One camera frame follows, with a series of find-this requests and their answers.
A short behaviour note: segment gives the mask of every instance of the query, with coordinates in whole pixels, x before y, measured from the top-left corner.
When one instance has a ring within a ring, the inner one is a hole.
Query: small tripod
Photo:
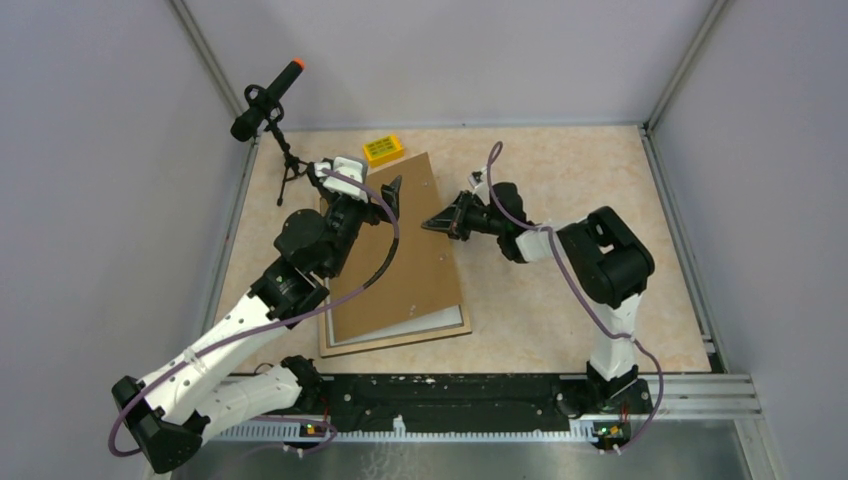
[[[306,167],[307,163],[291,153],[291,145],[286,142],[283,132],[277,126],[280,120],[283,119],[285,112],[279,101],[273,100],[266,90],[259,85],[248,85],[244,89],[244,99],[251,107],[256,107],[260,110],[268,125],[265,127],[266,132],[271,132],[274,139],[280,145],[283,151],[283,161],[285,162],[285,171],[283,172],[283,183],[280,186],[280,196],[277,198],[277,206],[283,205],[283,193],[286,190],[286,183],[296,180],[306,175],[306,169],[301,170],[301,167]]]

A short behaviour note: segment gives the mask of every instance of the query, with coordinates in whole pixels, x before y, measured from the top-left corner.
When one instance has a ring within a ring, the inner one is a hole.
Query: cable clip
[[[205,375],[209,371],[209,367],[203,363],[203,360],[197,357],[197,354],[191,349],[191,347],[183,350],[183,359],[187,364],[194,367],[194,369],[197,370],[197,373],[201,375]]]

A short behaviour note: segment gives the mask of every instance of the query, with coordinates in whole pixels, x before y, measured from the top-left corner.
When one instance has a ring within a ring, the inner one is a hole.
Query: table surface
[[[362,145],[390,133],[406,158],[429,152],[439,195],[447,205],[467,189],[472,170],[485,165],[492,145],[504,142],[493,168],[495,181],[518,185],[528,219],[574,221],[598,207],[615,209],[645,244],[656,272],[639,308],[637,336],[665,371],[709,371],[701,332],[635,126],[430,130],[345,130],[286,134],[306,161],[362,156]],[[238,225],[216,318],[277,258],[273,240],[286,217],[314,208],[308,180],[286,187],[276,206],[282,152],[270,135],[260,141]],[[501,257],[494,237],[454,242],[472,333],[461,337],[320,358],[316,318],[269,342],[237,370],[303,355],[322,373],[516,373],[583,372],[595,327],[573,297],[553,261],[517,265]],[[641,357],[642,371],[653,371]]]

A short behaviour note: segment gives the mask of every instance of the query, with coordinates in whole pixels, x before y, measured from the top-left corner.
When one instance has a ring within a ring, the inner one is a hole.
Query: metal floor plate
[[[732,421],[658,422],[624,455],[569,443],[339,443],[303,460],[251,442],[210,442],[173,479],[749,479]]]

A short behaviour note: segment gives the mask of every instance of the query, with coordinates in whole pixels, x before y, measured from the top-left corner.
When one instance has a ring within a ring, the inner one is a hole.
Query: cable
[[[386,211],[386,214],[389,217],[389,221],[392,223],[392,229],[394,230],[394,235],[395,235],[394,241],[392,242],[392,245],[395,246],[395,244],[400,239],[400,226],[398,225],[397,217],[395,216],[394,212],[392,212],[391,207],[389,207],[389,205],[386,203],[386,201],[383,200],[383,198],[380,195],[378,195],[377,192],[375,192],[371,187],[365,185],[364,183],[357,182],[356,180],[348,178],[347,176],[342,175],[342,174],[337,173],[337,172],[334,172],[332,170],[325,170],[325,172],[327,173],[327,175],[329,175],[333,178],[339,179],[339,180],[341,180],[341,181],[343,181],[347,184],[353,185],[357,188],[364,190],[365,193],[367,193],[369,197],[373,197],[375,200],[377,200],[377,203],[383,208],[383,210]],[[389,255],[394,256],[393,250],[390,249]],[[260,333],[265,333],[265,332],[268,332],[268,331],[271,331],[271,330],[276,330],[278,328],[283,328],[283,327],[286,327],[288,325],[292,325],[292,324],[301,322],[303,320],[306,320],[307,318],[313,317],[315,315],[324,313],[328,310],[331,310],[333,308],[338,307],[339,305],[347,302],[348,300],[352,299],[353,297],[364,292],[365,288],[366,288],[365,286],[361,286],[361,287],[353,290],[352,292],[348,293],[347,295],[344,295],[344,296],[342,296],[342,297],[340,297],[340,298],[338,298],[334,301],[331,301],[327,305],[320,306],[320,307],[316,308],[315,310],[300,314],[296,317],[287,318],[285,320],[280,320],[279,322],[270,323],[268,325],[263,325],[261,327],[251,328],[250,330],[245,330],[245,331],[239,332],[239,333],[237,333],[237,334],[235,334],[231,337],[227,337],[227,338],[224,338],[222,340],[219,340],[219,341],[209,345],[208,347],[199,350],[196,353],[196,356],[197,356],[197,358],[202,358],[202,357],[206,356],[207,354],[209,354],[210,352],[212,352],[214,350],[217,350],[217,349],[219,349],[219,348],[221,348],[225,345],[229,345],[229,344],[236,342],[238,340],[241,340],[243,338],[247,338],[247,337],[250,337],[250,336],[253,336],[253,335],[258,335]],[[114,455],[116,457],[129,457],[131,455],[135,455],[135,454],[141,452],[141,448],[136,448],[134,450],[127,450],[127,451],[118,450],[118,447],[115,445],[115,438],[118,436],[118,430],[121,428],[121,424],[127,418],[127,415],[129,414],[129,412],[132,411],[132,409],[135,408],[135,406],[138,405],[138,403],[142,399],[144,399],[147,396],[147,394],[149,394],[151,391],[153,391],[154,388],[161,385],[166,379],[173,377],[177,372],[179,372],[180,370],[182,370],[186,366],[188,366],[188,364],[185,362],[185,360],[180,361],[179,363],[177,363],[176,365],[171,367],[167,372],[162,374],[159,378],[157,378],[156,380],[153,380],[152,382],[150,382],[149,385],[146,385],[144,388],[142,388],[141,391],[138,392],[138,395],[133,397],[132,400],[130,400],[129,403],[127,403],[127,405],[124,408],[121,409],[120,413],[118,413],[118,418],[115,419],[115,422],[112,424],[112,428],[109,431],[109,440],[108,440],[107,446],[109,447],[109,452],[112,455]]]
[[[274,364],[273,364],[273,363],[262,362],[262,363],[260,363],[259,365],[257,365],[257,366],[256,366],[256,368],[254,368],[254,369],[253,369],[253,374],[254,374],[254,375],[258,375],[258,374],[259,374],[259,369],[260,369],[260,368],[262,368],[262,367],[264,367],[265,365],[268,365],[268,369],[269,369],[269,370],[270,370],[270,369],[272,369],[272,368],[274,368]]]
[[[556,261],[559,270],[562,272],[562,276],[565,277],[565,282],[568,283],[569,288],[571,288],[571,292],[574,294],[575,297],[577,297],[577,301],[580,302],[580,305],[582,305],[583,309],[586,310],[586,313],[589,314],[589,317],[595,323],[595,326],[597,326],[601,330],[601,332],[603,332],[603,334],[611,340],[626,338],[633,342],[633,345],[635,345],[636,348],[640,352],[642,352],[643,355],[648,357],[654,363],[654,366],[657,369],[657,379],[659,380],[660,384],[659,392],[657,392],[657,401],[654,404],[653,410],[651,410],[651,413],[648,415],[648,418],[645,420],[645,423],[642,425],[642,427],[639,428],[636,434],[630,438],[630,441],[627,442],[625,446],[618,449],[619,453],[623,453],[630,447],[630,445],[635,443],[636,440],[638,440],[642,436],[643,432],[648,428],[648,425],[654,420],[654,417],[659,411],[660,403],[662,403],[663,394],[665,393],[665,382],[663,381],[663,371],[662,367],[660,367],[660,362],[659,360],[657,360],[657,357],[655,357],[651,352],[645,349],[644,346],[642,346],[642,342],[640,342],[638,339],[634,338],[632,335],[629,335],[627,333],[612,333],[607,328],[607,326],[604,325],[601,319],[598,318],[598,314],[596,314],[595,311],[592,310],[591,305],[589,305],[589,302],[586,301],[586,298],[583,296],[583,293],[577,287],[577,284],[574,282],[574,279],[571,278],[571,274],[568,273],[568,269],[565,267],[565,262],[563,262],[562,256],[560,256],[559,254],[559,249],[557,248],[556,240],[554,239],[553,228],[548,225],[529,225],[527,223],[524,223],[521,220],[518,220],[517,218],[510,215],[510,213],[503,207],[503,205],[501,205],[501,201],[498,199],[497,195],[495,195],[494,188],[492,188],[492,185],[494,185],[494,183],[492,182],[492,165],[494,165],[495,160],[497,160],[498,156],[500,156],[501,150],[503,150],[503,142],[498,140],[492,146],[492,150],[489,152],[489,159],[486,162],[486,184],[489,187],[489,197],[498,207],[498,210],[500,210],[503,216],[506,217],[509,221],[518,225],[521,228],[524,228],[526,230],[547,232],[548,243],[551,246],[551,252],[553,253],[554,260]]]
[[[324,417],[321,419],[321,421],[326,422],[327,416],[330,415],[330,402],[328,402],[327,399],[324,397],[321,397],[321,401],[324,403]]]
[[[362,285],[363,288],[370,287],[374,284],[374,282],[377,281],[378,278],[382,277],[383,274],[386,273],[386,270],[388,270],[389,265],[391,265],[392,260],[395,258],[395,253],[397,253],[398,244],[399,239],[395,237],[394,240],[392,240],[391,246],[389,247],[389,254],[386,255],[386,259],[383,260],[383,264],[380,265],[380,268],[378,268],[376,272],[374,272],[374,275],[371,275],[371,278],[365,281],[365,283]]]

